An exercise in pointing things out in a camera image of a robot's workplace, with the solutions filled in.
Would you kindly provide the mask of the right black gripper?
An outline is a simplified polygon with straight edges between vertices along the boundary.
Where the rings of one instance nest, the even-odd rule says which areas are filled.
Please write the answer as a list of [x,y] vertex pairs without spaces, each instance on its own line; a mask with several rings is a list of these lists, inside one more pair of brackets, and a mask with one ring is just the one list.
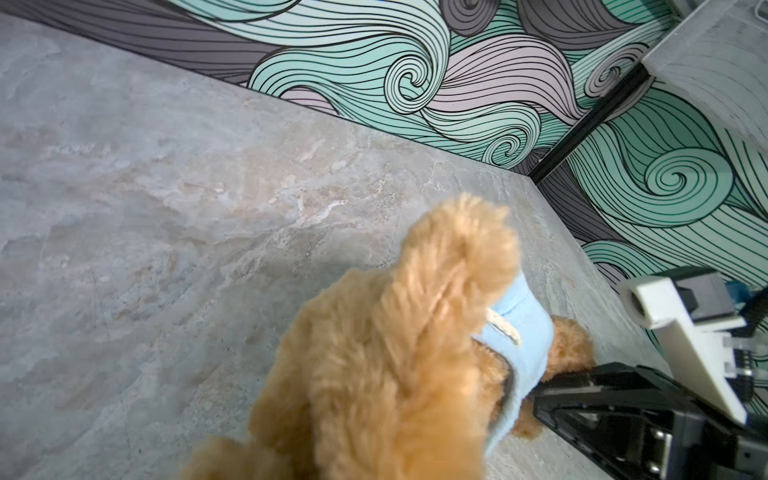
[[741,424],[664,373],[622,363],[556,376],[534,416],[614,479],[764,479],[767,424]]

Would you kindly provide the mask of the light blue fleece hoodie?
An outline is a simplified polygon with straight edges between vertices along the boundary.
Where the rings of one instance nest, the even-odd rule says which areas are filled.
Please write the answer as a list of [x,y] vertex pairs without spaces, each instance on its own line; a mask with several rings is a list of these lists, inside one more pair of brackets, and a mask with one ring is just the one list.
[[525,397],[541,381],[554,341],[554,323],[519,274],[502,298],[486,311],[486,323],[473,339],[499,355],[509,368],[502,382],[500,410],[490,423],[486,451],[511,432]]

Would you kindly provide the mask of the brown teddy bear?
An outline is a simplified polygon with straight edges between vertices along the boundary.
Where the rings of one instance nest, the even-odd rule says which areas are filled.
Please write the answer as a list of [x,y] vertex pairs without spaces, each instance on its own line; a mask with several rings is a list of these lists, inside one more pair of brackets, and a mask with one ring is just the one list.
[[[471,194],[445,201],[411,226],[392,266],[349,270],[306,302],[247,438],[210,439],[182,477],[484,478],[509,368],[473,336],[523,274],[507,215]],[[596,363],[588,331],[549,315],[554,341],[537,386]],[[506,436],[540,434],[531,392]]]

